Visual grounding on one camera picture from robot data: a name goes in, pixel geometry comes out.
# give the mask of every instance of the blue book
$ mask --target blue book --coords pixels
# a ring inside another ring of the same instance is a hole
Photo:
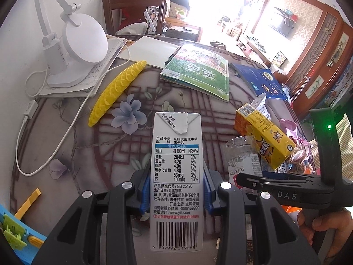
[[[236,63],[231,63],[231,67],[241,76],[243,81],[248,84],[248,87],[256,96],[266,93],[268,98],[276,98],[279,100],[288,99],[269,69],[259,70]]]

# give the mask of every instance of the clear plastic bottle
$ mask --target clear plastic bottle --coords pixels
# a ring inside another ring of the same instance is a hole
[[[261,165],[255,140],[252,136],[239,136],[227,142],[226,156],[228,163],[229,182],[237,185],[235,178],[240,172],[262,176]]]

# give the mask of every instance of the black pen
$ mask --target black pen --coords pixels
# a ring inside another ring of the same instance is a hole
[[[181,47],[178,47],[175,52],[167,59],[167,61],[164,63],[165,65],[167,65],[171,60],[172,58],[175,57],[175,55],[177,54],[177,52],[181,49]]]

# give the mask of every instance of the checkered cloth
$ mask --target checkered cloth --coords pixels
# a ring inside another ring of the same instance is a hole
[[[340,142],[341,159],[342,159],[342,175],[353,181],[353,138],[351,132],[351,124],[347,115],[336,125],[338,139]],[[316,168],[320,168],[319,151],[315,140],[310,141],[313,145],[311,153],[313,155]]]

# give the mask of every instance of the television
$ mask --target television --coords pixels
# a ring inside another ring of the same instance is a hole
[[[294,21],[283,14],[273,13],[269,26],[279,32],[281,35],[288,37],[293,29]]]

